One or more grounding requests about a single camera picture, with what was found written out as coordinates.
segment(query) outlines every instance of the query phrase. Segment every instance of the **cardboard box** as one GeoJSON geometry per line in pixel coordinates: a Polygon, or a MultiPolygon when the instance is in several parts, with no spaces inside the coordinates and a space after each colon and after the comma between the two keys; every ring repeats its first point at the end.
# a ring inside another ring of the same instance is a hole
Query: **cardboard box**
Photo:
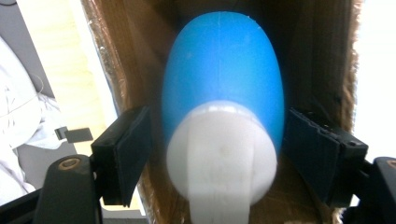
{"type": "MultiPolygon", "coordinates": [[[[102,65],[123,111],[150,105],[155,149],[140,182],[151,222],[190,223],[189,204],[172,187],[164,163],[161,90],[164,67],[182,27],[211,11],[254,19],[270,38],[281,69],[286,107],[311,109],[351,128],[352,51],[361,0],[81,0],[102,65]]],[[[312,195],[282,155],[276,180],[251,207],[250,223],[331,222],[331,209],[312,195]]]]}

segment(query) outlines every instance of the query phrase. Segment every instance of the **white cap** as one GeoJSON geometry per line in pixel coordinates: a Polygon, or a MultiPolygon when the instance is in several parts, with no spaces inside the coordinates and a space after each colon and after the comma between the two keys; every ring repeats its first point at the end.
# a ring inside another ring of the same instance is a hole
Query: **white cap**
{"type": "Polygon", "coordinates": [[[250,110],[213,101],[195,107],[179,124],[167,168],[190,201],[193,223],[248,223],[250,206],[274,180],[276,151],[250,110]]]}

